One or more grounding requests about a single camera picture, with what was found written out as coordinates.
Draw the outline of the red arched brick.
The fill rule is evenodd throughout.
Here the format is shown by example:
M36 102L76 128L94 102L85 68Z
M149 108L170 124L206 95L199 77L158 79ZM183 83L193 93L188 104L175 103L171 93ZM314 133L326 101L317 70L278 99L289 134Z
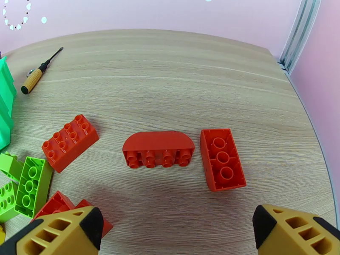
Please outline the red arched brick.
M132 169L185 167L191 162L194 150L191 138L179 131L137 132L128 137L122 147L126 164Z

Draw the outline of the red two-by-four brick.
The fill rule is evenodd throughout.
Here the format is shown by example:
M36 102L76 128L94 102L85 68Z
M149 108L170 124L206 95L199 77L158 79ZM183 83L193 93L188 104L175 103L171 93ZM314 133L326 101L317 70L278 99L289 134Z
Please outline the red two-by-four brick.
M60 173L98 140L95 127L79 114L45 141L42 150L51 167Z
M200 152L210 191L231 190L247 185L230 129L201 130Z

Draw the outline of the lime green brick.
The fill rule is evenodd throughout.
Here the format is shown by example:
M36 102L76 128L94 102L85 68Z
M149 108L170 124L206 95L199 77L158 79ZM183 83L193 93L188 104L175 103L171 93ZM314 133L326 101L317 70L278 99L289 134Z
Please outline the lime green brick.
M0 187L0 224L7 222L19 213L15 211L18 184L10 181Z
M24 163L9 152L0 153L0 171L11 180L19 182Z

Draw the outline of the lime two-by-four brick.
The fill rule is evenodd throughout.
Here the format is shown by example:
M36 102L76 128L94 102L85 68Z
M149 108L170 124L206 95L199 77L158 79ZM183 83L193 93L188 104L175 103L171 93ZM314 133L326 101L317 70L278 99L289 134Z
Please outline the lime two-by-four brick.
M46 204L53 169L45 159L26 157L14 210L31 219Z

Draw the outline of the aluminium frame post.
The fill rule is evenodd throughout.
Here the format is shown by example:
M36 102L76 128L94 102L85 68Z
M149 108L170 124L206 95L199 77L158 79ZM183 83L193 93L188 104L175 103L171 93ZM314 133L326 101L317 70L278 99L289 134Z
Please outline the aluminium frame post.
M281 68L290 75L307 43L322 0L301 0L288 40L278 60Z

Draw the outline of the green plastic bin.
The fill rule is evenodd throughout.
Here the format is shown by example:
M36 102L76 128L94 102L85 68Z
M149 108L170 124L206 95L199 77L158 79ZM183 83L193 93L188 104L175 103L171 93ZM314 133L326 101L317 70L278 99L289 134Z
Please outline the green plastic bin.
M0 150L11 141L11 131L14 127L12 109L17 95L6 59L7 57L0 59Z

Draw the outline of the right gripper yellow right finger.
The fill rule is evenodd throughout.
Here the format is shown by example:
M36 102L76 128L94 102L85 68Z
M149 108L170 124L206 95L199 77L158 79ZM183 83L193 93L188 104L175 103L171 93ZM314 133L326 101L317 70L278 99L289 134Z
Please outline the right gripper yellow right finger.
M340 255L340 231L316 214L262 204L252 224L258 255Z

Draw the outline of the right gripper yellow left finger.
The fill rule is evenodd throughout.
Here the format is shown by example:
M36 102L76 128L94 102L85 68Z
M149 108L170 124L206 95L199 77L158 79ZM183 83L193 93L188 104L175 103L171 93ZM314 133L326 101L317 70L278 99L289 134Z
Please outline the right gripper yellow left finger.
M102 230L94 206L44 215L0 245L0 255L98 255Z

